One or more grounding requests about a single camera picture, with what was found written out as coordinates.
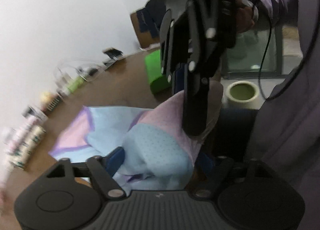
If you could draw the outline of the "person right hand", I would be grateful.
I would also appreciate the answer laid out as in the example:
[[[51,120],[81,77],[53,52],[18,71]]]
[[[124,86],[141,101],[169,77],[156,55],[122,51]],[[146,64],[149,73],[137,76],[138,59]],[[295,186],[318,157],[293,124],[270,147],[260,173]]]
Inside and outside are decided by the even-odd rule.
[[[238,33],[250,30],[256,22],[255,6],[249,0],[236,0],[236,28]]]

